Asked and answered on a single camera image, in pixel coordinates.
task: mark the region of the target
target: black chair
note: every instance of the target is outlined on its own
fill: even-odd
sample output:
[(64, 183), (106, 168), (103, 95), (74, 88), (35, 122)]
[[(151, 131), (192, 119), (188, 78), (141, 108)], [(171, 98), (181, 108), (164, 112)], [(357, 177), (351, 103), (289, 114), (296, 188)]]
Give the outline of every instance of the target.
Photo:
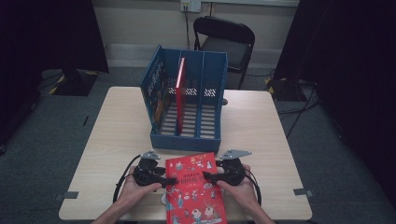
[[(200, 17), (194, 21), (195, 50), (226, 52), (228, 72), (241, 74), (238, 90), (241, 89), (253, 51), (255, 36), (242, 23), (226, 21), (216, 17)], [(201, 46), (198, 34), (206, 35)]]

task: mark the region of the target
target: gray carpet floor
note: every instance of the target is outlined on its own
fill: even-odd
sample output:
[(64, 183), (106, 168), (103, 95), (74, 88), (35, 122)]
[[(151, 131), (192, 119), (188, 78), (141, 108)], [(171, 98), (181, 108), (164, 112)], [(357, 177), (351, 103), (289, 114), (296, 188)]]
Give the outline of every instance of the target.
[[(145, 68), (114, 67), (100, 74), (89, 96), (48, 94), (60, 71), (43, 73), (42, 92), (33, 111), (7, 142), (0, 157), (0, 223), (67, 222), (58, 217), (107, 90), (112, 86), (137, 86)], [(249, 69), (244, 90), (264, 91), (272, 69)], [(227, 89), (238, 75), (230, 74)], [(309, 87), (304, 87), (306, 95)], [(303, 102), (276, 102), (278, 111), (298, 109)], [(280, 116), (288, 133), (297, 114)], [(321, 105), (305, 111), (288, 138), (309, 198), (312, 220), (319, 224), (396, 223), (396, 212), (359, 157), (339, 138), (335, 122)], [(300, 223), (283, 221), (280, 223)]]

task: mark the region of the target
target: power socket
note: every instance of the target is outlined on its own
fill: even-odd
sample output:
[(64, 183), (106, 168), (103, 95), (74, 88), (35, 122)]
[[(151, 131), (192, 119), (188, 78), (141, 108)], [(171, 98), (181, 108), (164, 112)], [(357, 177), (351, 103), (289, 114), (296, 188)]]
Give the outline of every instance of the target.
[(201, 12), (201, 1), (180, 0), (180, 11)]

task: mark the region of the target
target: light wood tabletop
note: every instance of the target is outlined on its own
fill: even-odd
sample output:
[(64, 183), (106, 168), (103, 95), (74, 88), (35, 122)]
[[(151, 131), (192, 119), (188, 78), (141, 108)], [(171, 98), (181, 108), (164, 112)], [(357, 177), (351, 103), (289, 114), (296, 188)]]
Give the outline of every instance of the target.
[[(262, 192), (262, 207), (275, 220), (308, 220), (312, 211), (302, 189), (294, 159), (266, 91), (225, 91), (228, 104), (221, 111), (221, 144), (217, 158), (227, 149), (251, 151), (242, 163), (251, 167)], [(77, 191), (76, 199), (64, 199), (59, 216), (64, 220), (93, 220), (111, 204), (116, 183), (133, 157), (152, 149), (151, 125), (141, 90), (137, 87), (113, 87), (106, 96), (87, 146), (68, 191)], [(166, 159), (196, 154), (179, 150), (154, 149)], [(166, 220), (161, 203), (164, 189), (150, 193), (120, 220)], [(225, 192), (227, 219), (247, 220), (243, 209)]]

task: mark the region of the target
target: book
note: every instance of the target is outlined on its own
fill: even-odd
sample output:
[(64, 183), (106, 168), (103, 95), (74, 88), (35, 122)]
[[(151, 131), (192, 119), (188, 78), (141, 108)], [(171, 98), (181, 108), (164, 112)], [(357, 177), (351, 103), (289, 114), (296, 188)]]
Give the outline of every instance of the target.
[(227, 223), (221, 189), (203, 175), (217, 172), (213, 152), (169, 159), (165, 167), (167, 177), (177, 178), (166, 187), (166, 223)]
[(176, 106), (177, 106), (177, 133), (183, 131), (184, 110), (186, 105), (186, 59), (181, 58), (176, 83)]
[(159, 46), (148, 65), (146, 75), (140, 83), (140, 90), (151, 122), (151, 131), (155, 134), (161, 133), (166, 111), (170, 105), (167, 81), (163, 48)]

